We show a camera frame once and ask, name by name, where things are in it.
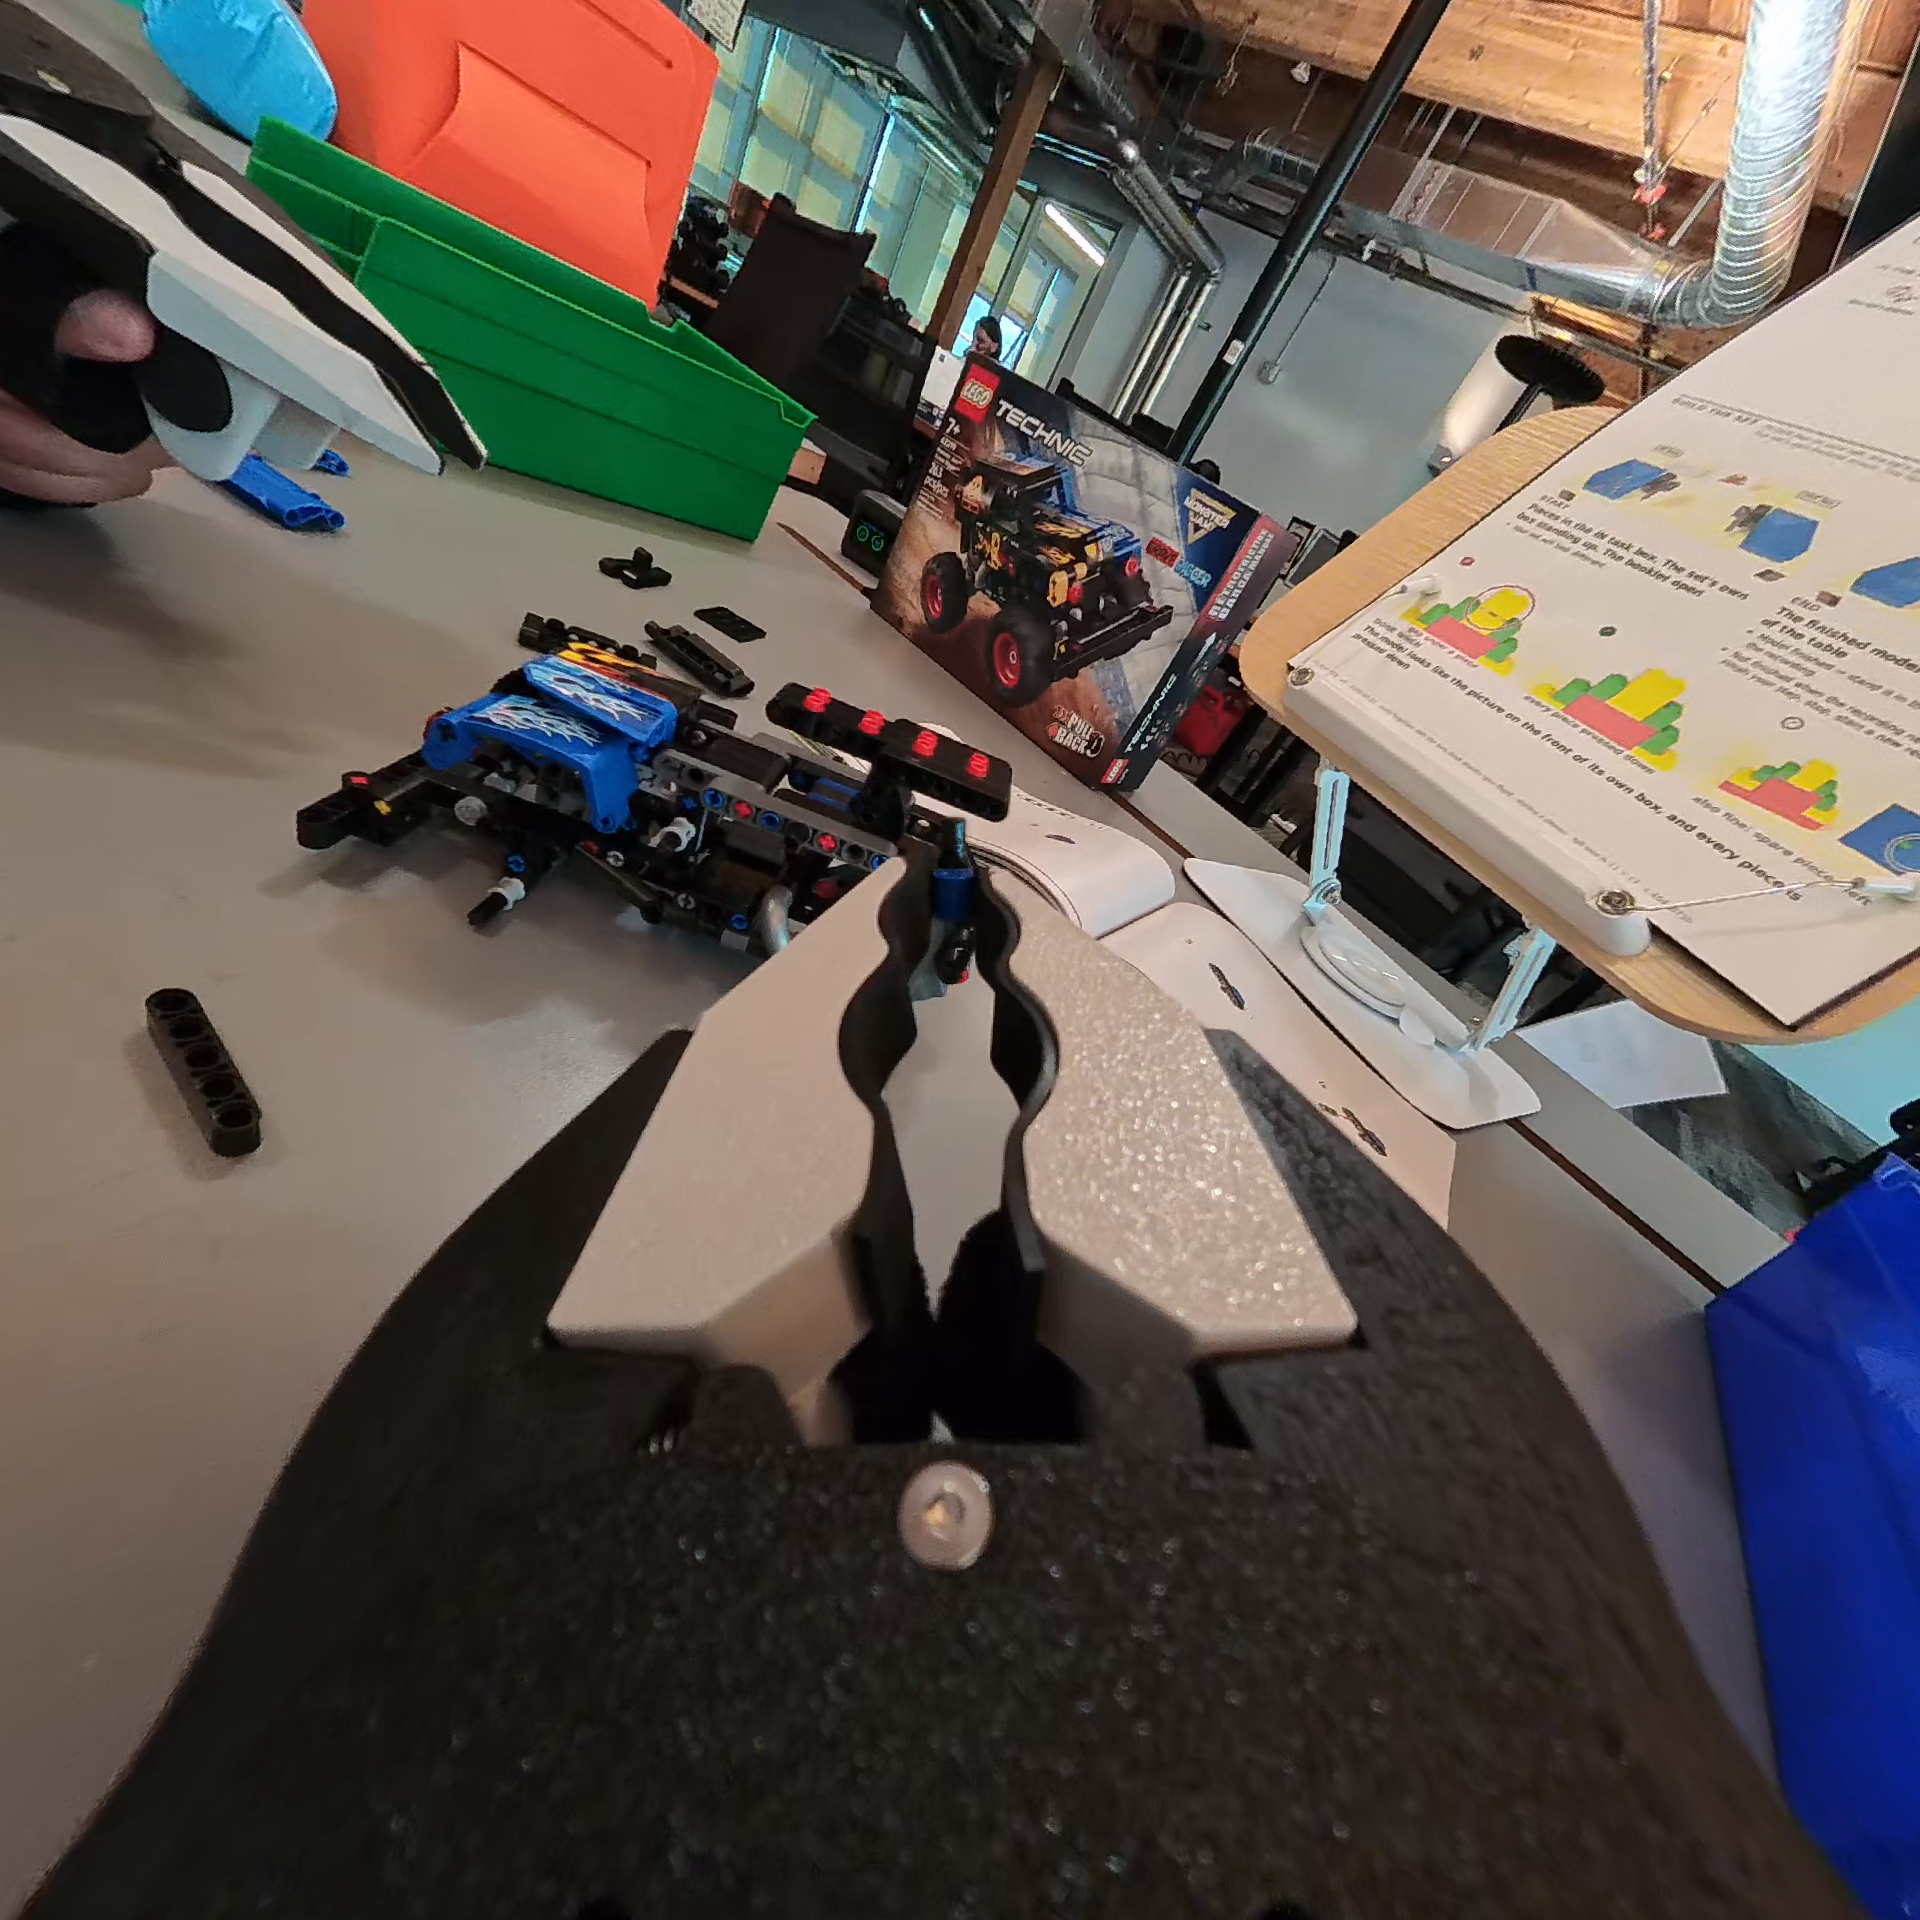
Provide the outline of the person's left hand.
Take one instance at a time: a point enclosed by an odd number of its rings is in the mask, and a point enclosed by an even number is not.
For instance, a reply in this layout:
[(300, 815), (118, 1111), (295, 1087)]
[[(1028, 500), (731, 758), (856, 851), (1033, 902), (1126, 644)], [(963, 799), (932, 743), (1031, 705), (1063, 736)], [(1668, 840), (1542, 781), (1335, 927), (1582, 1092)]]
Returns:
[[(78, 294), (52, 333), (52, 366), (70, 384), (87, 374), (142, 364), (155, 347), (154, 315), (115, 289)], [(73, 439), (36, 399), (3, 397), (3, 491), (51, 507), (100, 507), (151, 491), (170, 452), (145, 439), (131, 448), (96, 448)]]

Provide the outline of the light blue wrapped bundle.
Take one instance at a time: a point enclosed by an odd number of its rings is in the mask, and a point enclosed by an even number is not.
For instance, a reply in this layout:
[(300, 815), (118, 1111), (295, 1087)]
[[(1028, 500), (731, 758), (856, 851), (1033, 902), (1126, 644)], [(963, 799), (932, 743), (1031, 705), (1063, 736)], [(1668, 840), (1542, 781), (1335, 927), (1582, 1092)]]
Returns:
[(298, 5), (142, 1), (155, 57), (226, 131), (254, 141), (268, 121), (327, 141), (339, 91)]

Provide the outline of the blue lego panel piece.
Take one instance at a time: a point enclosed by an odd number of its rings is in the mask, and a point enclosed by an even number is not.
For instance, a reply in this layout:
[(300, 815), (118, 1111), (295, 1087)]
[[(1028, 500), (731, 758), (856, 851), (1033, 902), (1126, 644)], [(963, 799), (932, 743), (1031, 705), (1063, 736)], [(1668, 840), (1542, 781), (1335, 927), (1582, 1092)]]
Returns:
[(346, 515), (322, 493), (258, 452), (249, 452), (218, 486), (286, 533), (339, 535), (347, 525)]

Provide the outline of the black five-hole lego beam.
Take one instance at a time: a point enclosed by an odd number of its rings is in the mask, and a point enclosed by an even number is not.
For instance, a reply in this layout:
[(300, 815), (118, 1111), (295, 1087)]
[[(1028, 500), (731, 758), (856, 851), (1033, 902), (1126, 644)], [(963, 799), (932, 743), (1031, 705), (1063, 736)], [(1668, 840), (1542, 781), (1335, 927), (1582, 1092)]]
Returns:
[(191, 990), (145, 998), (148, 1038), (208, 1149), (230, 1160), (260, 1147), (260, 1108), (206, 1006)]

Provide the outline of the black lego panel piece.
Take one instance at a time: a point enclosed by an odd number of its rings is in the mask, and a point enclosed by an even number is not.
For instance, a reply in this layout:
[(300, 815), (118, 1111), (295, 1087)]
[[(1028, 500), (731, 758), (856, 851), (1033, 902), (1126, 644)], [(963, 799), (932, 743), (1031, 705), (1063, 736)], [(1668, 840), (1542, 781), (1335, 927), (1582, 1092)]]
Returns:
[(681, 667), (712, 697), (740, 701), (755, 692), (752, 677), (731, 653), (684, 624), (647, 619), (644, 632), (663, 657)]

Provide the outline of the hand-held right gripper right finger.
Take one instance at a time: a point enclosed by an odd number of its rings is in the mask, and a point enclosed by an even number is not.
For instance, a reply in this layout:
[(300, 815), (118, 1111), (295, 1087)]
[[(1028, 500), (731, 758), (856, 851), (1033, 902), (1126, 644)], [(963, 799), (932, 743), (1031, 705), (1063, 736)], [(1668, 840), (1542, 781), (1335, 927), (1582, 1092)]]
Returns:
[(1209, 1030), (1019, 880), (976, 959), (1015, 1101), (971, 1231), (971, 1419), (1079, 1423), (1137, 1375), (1334, 1353), (1361, 1328)]

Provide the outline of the printed instruction sheet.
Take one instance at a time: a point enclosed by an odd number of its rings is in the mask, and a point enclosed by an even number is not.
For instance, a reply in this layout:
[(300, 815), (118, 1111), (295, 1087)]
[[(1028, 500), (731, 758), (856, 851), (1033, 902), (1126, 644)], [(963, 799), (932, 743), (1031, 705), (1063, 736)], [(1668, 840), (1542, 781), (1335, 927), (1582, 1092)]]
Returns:
[(1574, 942), (1798, 1030), (1916, 959), (1919, 231), (1304, 651), (1287, 717)]

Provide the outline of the orange plastic bin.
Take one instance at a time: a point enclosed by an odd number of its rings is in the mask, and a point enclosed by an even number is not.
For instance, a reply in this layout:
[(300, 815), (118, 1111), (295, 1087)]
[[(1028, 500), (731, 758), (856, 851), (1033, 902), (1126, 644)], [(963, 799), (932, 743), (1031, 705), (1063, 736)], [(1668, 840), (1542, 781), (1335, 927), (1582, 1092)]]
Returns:
[(335, 141), (652, 304), (718, 53), (659, 1), (306, 1)]

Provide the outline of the silver ventilation duct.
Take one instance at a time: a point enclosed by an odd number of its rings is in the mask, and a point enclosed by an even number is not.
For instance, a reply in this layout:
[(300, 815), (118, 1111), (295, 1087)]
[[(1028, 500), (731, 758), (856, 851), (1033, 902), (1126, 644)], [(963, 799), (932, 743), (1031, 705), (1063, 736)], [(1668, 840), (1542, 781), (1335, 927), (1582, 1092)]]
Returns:
[(1706, 260), (1547, 260), (1527, 270), (1536, 294), (1658, 328), (1723, 328), (1756, 319), (1788, 285), (1858, 44), (1864, 5), (1754, 1), (1736, 121)]

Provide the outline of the lego set box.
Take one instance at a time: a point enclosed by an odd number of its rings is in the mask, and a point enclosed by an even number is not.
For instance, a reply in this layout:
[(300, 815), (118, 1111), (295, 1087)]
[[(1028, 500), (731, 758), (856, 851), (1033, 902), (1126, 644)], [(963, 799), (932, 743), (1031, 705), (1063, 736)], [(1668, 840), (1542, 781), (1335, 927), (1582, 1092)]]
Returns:
[(1305, 527), (970, 353), (873, 605), (1081, 784), (1131, 793)]

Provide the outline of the lego instruction booklet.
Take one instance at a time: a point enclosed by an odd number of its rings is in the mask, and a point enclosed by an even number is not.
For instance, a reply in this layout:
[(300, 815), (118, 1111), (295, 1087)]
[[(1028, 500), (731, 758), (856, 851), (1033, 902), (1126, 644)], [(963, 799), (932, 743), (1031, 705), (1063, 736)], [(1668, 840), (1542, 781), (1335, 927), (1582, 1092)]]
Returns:
[(976, 859), (1043, 895), (1200, 1027), (1236, 1036), (1438, 1225), (1450, 1222), (1451, 1133), (1392, 1089), (1234, 923), (1180, 902), (1162, 854), (1024, 791), (1009, 820), (971, 835)]

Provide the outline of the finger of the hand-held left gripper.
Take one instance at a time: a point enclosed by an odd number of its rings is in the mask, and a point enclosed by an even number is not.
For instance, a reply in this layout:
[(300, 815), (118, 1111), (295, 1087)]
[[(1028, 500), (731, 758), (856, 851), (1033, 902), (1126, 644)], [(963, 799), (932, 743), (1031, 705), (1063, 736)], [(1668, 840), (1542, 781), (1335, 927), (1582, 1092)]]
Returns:
[(291, 464), (347, 432), (439, 473), (443, 459), (371, 360), (183, 223), (151, 236), (148, 421), (191, 473), (223, 483), (258, 451)]
[(183, 223), (363, 353), (443, 462), (490, 459), (439, 374), (396, 324), (249, 181), (168, 118), (9, 112), (3, 125), (4, 213), (52, 237), (92, 277), (148, 308), (148, 236), (158, 223)]

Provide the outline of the black pole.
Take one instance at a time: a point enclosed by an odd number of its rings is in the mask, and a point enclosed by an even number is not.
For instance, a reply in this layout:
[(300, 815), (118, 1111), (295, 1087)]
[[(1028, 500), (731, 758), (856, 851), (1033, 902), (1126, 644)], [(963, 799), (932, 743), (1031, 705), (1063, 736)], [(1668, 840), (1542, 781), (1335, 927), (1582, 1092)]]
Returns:
[(1284, 293), (1305, 267), (1307, 253), (1329, 227), (1342, 192), (1350, 187), (1361, 160), (1375, 147), (1385, 116), (1404, 93), (1412, 68), (1425, 57), (1448, 11), (1450, 1), (1410, 1), (1404, 9), (1396, 30), (1390, 33), (1347, 118), (1318, 163), (1307, 187), (1296, 198), (1271, 256), (1255, 277), (1223, 344), (1217, 349), (1214, 360), (1207, 366), (1172, 432), (1170, 452), (1180, 464), (1188, 464), (1196, 451), (1200, 451), (1226, 397), (1232, 392), (1249, 349), (1258, 344), (1264, 326), (1279, 313)]

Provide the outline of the wooden document stand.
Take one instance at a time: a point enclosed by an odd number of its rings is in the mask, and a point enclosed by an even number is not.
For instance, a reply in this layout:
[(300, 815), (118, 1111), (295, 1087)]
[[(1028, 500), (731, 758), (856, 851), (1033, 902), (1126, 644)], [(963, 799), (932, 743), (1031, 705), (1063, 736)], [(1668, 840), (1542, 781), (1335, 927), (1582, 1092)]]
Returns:
[[(1305, 648), (1385, 588), (1399, 561), (1434, 558), (1519, 484), (1538, 477), (1555, 459), (1627, 408), (1575, 406), (1495, 432), (1260, 617), (1242, 648), (1243, 683), (1322, 760), (1310, 870), (1305, 880), (1287, 880), (1204, 859), (1191, 859), (1187, 867), (1204, 899), (1264, 951), (1364, 1063), (1418, 1108), (1457, 1129), (1530, 1111), (1524, 1095), (1495, 1089), (1479, 1059), (1522, 1022), (1522, 1006), (1558, 953), (1591, 969), (1651, 1014), (1706, 1039), (1763, 1046), (1838, 1039), (1916, 1003), (1919, 959), (1911, 959), (1835, 1013), (1786, 1030), (1763, 1019), (1666, 939), (1655, 939), (1643, 957), (1593, 953), (1574, 942), (1566, 925), (1550, 919), (1513, 880), (1499, 880), (1490, 862), (1465, 853), (1416, 806), (1399, 798), (1380, 799), (1359, 784), (1322, 751), (1315, 733), (1302, 731), (1287, 715), (1289, 688)], [(1444, 1014), (1438, 1001), (1412, 982), (1410, 966), (1392, 959), (1376, 936), (1363, 933), (1359, 915), (1342, 902), (1347, 881), (1340, 877), (1340, 851), (1354, 795), (1387, 809), (1520, 917), (1520, 933), (1495, 942), (1507, 951), (1507, 979), (1476, 1024)]]

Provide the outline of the lego truck model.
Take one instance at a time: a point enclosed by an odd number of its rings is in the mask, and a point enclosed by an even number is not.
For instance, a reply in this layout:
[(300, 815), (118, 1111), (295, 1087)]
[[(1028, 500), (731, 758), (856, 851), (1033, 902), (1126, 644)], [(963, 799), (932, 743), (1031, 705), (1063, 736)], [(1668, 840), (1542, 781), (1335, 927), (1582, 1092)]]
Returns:
[[(930, 725), (790, 680), (768, 736), (632, 644), (563, 622), (486, 695), (427, 717), (422, 745), (351, 771), (295, 815), (302, 851), (396, 848), (432, 822), (496, 844), (470, 911), (490, 927), (550, 876), (607, 877), (652, 923), (772, 956), (890, 859), (936, 859), (948, 817), (1000, 824), (1007, 758)], [(936, 976), (970, 972), (971, 923), (932, 933)]]

